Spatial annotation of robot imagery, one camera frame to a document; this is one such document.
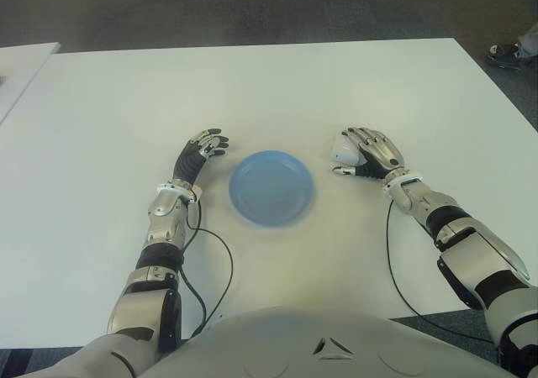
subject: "sneaker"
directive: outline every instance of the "sneaker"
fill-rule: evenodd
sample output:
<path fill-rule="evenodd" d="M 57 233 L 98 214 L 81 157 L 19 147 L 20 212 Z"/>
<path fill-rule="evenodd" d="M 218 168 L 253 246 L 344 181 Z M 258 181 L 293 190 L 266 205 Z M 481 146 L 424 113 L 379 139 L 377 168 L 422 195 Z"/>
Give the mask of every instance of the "sneaker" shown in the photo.
<path fill-rule="evenodd" d="M 486 62 L 489 65 L 501 67 L 503 69 L 520 69 L 520 48 L 513 45 L 493 45 L 486 55 Z"/>

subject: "gray carpet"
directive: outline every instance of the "gray carpet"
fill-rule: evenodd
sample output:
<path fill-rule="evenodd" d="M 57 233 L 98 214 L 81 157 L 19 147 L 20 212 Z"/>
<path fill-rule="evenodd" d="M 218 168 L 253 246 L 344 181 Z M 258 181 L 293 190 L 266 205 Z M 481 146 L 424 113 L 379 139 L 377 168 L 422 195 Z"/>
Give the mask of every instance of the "gray carpet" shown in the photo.
<path fill-rule="evenodd" d="M 58 41 L 61 52 L 77 52 L 454 37 L 537 128 L 536 60 L 520 71 L 483 62 L 489 45 L 515 42 L 536 20 L 536 0 L 0 0 L 0 46 Z M 487 337 L 480 312 L 431 318 Z M 399 322 L 494 360 L 491 345 L 439 332 L 417 318 Z M 72 351 L 36 350 L 27 371 Z M 7 354 L 0 352 L 0 366 Z"/>

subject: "wire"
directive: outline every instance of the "wire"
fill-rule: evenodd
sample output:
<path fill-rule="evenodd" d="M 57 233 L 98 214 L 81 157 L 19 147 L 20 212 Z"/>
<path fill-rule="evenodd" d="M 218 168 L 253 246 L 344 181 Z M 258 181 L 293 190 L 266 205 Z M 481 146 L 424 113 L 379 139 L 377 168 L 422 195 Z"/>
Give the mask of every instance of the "wire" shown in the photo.
<path fill-rule="evenodd" d="M 215 312 L 217 311 L 217 308 L 219 308 L 219 305 L 220 303 L 222 302 L 222 300 L 224 300 L 224 297 L 226 297 L 226 294 L 228 293 L 228 290 L 229 290 L 229 286 L 232 284 L 232 279 L 234 278 L 234 257 L 232 256 L 232 253 L 231 251 L 229 250 L 229 246 L 224 242 L 224 240 L 222 238 L 220 238 L 220 236 L 218 236 L 216 233 L 214 233 L 213 231 L 209 231 L 208 229 L 205 229 L 205 228 L 198 228 L 198 231 L 204 231 L 205 233 L 208 233 L 208 234 L 211 234 L 213 235 L 216 239 L 218 239 L 222 245 L 224 245 L 224 247 L 226 248 L 226 251 L 228 252 L 228 256 L 229 256 L 229 279 L 228 279 L 228 283 L 226 284 L 226 287 L 222 293 L 222 295 L 220 296 L 219 300 L 217 301 L 217 304 L 215 305 L 215 307 L 213 308 L 213 311 L 211 311 L 211 313 L 209 314 L 208 318 L 206 319 L 205 321 L 205 324 L 203 325 L 205 327 L 205 325 L 208 324 L 209 322 L 209 319 L 211 319 L 211 317 L 215 314 Z"/>
<path fill-rule="evenodd" d="M 188 215 L 187 215 L 187 225 L 190 229 L 194 230 L 194 234 L 191 235 L 191 238 L 187 241 L 185 246 L 183 247 L 183 252 L 185 252 L 188 248 L 188 246 L 194 241 L 196 238 L 196 235 L 198 234 L 198 230 L 200 229 L 200 224 L 202 223 L 202 204 L 200 204 L 200 201 L 198 200 L 198 222 L 196 223 L 196 228 L 191 227 L 191 224 L 188 222 Z"/>
<path fill-rule="evenodd" d="M 192 335 L 192 336 L 196 336 L 197 334 L 202 332 L 202 329 L 205 326 L 205 321 L 206 321 L 205 317 L 208 314 L 208 310 L 205 306 L 205 302 L 203 301 L 202 297 L 200 296 L 200 294 L 198 294 L 198 291 L 195 290 L 191 282 L 188 280 L 187 276 L 185 276 L 185 271 L 183 271 L 182 265 L 179 266 L 179 274 L 181 275 L 183 281 L 185 281 L 185 286 L 187 286 L 190 292 L 196 297 L 196 299 L 200 303 L 200 307 L 202 307 L 202 322 L 196 327 L 196 329 L 194 329 L 194 332 Z"/>
<path fill-rule="evenodd" d="M 424 320 L 425 322 L 429 323 L 430 325 L 433 325 L 435 326 L 436 328 L 438 329 L 441 329 L 441 330 L 444 330 L 445 332 L 448 332 L 448 333 L 452 333 L 452 334 L 456 334 L 458 336 L 462 336 L 464 338 L 468 338 L 468 339 L 474 339 L 474 340 L 478 340 L 480 342 L 484 342 L 484 343 L 490 343 L 490 344 L 493 344 L 493 341 L 491 340 L 488 340 L 488 339 L 482 339 L 482 338 L 477 338 L 476 336 L 471 336 L 470 334 L 466 334 L 466 333 L 461 333 L 461 332 L 456 332 L 454 330 L 451 330 L 449 328 L 444 328 L 440 325 L 438 325 L 437 323 L 433 322 L 433 321 L 430 321 L 428 318 L 424 317 L 423 315 L 421 315 L 420 313 L 418 313 L 418 311 L 416 309 L 414 309 L 413 307 L 411 307 L 411 304 L 409 304 L 409 302 L 405 299 L 404 297 L 404 294 L 402 294 L 402 292 L 400 291 L 399 287 L 398 287 L 398 283 L 396 283 L 396 279 L 394 278 L 394 273 L 393 273 L 393 267 L 392 267 L 392 264 L 391 264 L 391 261 L 390 261 L 390 249 L 389 249 L 389 246 L 388 246 L 388 221 L 390 220 L 390 212 L 391 210 L 393 209 L 393 204 L 394 204 L 394 200 L 392 200 L 390 202 L 390 205 L 388 206 L 388 212 L 387 212 L 387 226 L 385 228 L 385 238 L 386 238 L 386 241 L 387 241 L 387 262 L 388 262 L 388 271 L 390 272 L 390 276 L 391 278 L 393 279 L 393 284 L 394 284 L 394 288 L 396 289 L 396 291 L 398 292 L 398 294 L 400 295 L 400 298 L 402 298 L 402 301 L 405 302 L 405 305 L 408 306 L 408 308 L 413 311 L 417 317 L 419 317 L 420 319 Z"/>
<path fill-rule="evenodd" d="M 229 273 L 229 279 L 228 279 L 228 283 L 226 284 L 226 287 L 222 293 L 222 295 L 220 296 L 220 299 L 217 301 L 217 304 L 214 306 L 213 310 L 211 311 L 211 313 L 209 314 L 209 316 L 206 318 L 206 315 L 207 315 L 207 309 L 206 309 L 206 304 L 205 302 L 203 301 L 203 299 L 200 297 L 200 295 L 198 294 L 198 292 L 194 289 L 193 285 L 189 282 L 187 276 L 185 275 L 184 271 L 183 271 L 183 268 L 181 267 L 179 272 L 181 274 L 181 277 L 183 279 L 183 281 L 185 281 L 185 285 L 187 286 L 187 288 L 190 290 L 190 292 L 196 297 L 196 299 L 198 300 L 198 302 L 200 303 L 200 307 L 202 308 L 202 313 L 203 313 L 203 318 L 202 318 L 202 322 L 198 325 L 198 327 L 196 329 L 194 329 L 193 331 L 193 334 L 191 335 L 191 338 L 196 336 L 197 334 L 199 334 L 200 332 L 202 332 L 203 328 L 205 328 L 205 326 L 208 324 L 209 320 L 211 319 L 211 317 L 217 312 L 217 309 L 219 308 L 220 306 L 220 303 L 224 300 L 224 297 L 226 297 L 226 294 L 228 293 L 228 290 L 229 290 L 229 286 L 231 285 L 231 282 L 232 282 L 232 279 L 234 278 L 234 258 L 232 256 L 232 253 L 231 251 L 229 250 L 229 246 L 224 242 L 224 240 L 219 236 L 217 235 L 216 233 L 214 233 L 213 231 L 210 231 L 208 229 L 205 229 L 205 228 L 200 228 L 200 224 L 202 223 L 202 204 L 200 203 L 200 201 L 198 200 L 198 222 L 197 222 L 197 225 L 196 227 L 193 227 L 189 222 L 188 222 L 188 217 L 187 217 L 187 226 L 194 231 L 193 235 L 191 235 L 191 238 L 188 240 L 188 242 L 185 244 L 184 248 L 183 248 L 183 254 L 185 253 L 185 251 L 187 250 L 188 246 L 193 242 L 194 238 L 196 237 L 196 235 L 198 234 L 198 231 L 204 231 L 205 233 L 207 234 L 211 234 L 213 235 L 215 238 L 217 238 L 221 243 L 222 245 L 226 248 L 226 251 L 228 252 L 228 256 L 229 256 L 229 264 L 230 264 L 230 273 Z"/>

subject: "white table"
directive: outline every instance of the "white table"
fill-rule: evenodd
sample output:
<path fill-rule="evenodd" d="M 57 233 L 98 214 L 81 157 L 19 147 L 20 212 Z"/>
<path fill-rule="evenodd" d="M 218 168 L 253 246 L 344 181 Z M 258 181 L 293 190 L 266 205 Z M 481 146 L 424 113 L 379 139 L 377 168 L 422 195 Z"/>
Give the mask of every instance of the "white table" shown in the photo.
<path fill-rule="evenodd" d="M 0 124 L 8 116 L 57 43 L 0 48 Z"/>
<path fill-rule="evenodd" d="M 207 127 L 231 143 L 198 179 L 203 225 L 235 257 L 217 317 L 282 304 L 410 315 L 388 274 L 380 184 L 330 172 L 332 140 L 348 125 L 390 136 L 538 282 L 538 135 L 453 39 L 53 55 L 0 133 L 0 317 L 10 321 L 0 346 L 82 345 L 105 332 L 154 189 Z M 312 173 L 314 205 L 292 227 L 256 228 L 232 208 L 232 171 L 259 150 L 287 151 Z M 411 303 L 463 309 L 415 221 L 395 209 L 390 230 Z M 213 307 L 229 273 L 220 243 L 200 234 L 186 272 Z M 182 297 L 190 333 L 200 311 L 184 287 Z"/>

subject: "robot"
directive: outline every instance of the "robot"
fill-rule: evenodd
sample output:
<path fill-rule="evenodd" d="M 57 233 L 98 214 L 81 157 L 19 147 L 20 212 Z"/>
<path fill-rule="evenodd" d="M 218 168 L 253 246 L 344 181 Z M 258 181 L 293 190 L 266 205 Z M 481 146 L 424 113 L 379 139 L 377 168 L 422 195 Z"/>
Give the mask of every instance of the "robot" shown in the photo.
<path fill-rule="evenodd" d="M 192 137 L 150 205 L 140 258 L 113 310 L 108 334 L 28 378 L 193 377 L 538 377 L 538 287 L 519 256 L 450 196 L 432 191 L 384 134 L 343 133 L 366 164 L 334 173 L 383 181 L 440 251 L 440 272 L 458 297 L 482 309 L 497 365 L 407 328 L 366 315 L 324 309 L 259 310 L 199 329 L 181 340 L 178 271 L 187 207 L 208 159 L 223 155 L 220 129 Z"/>

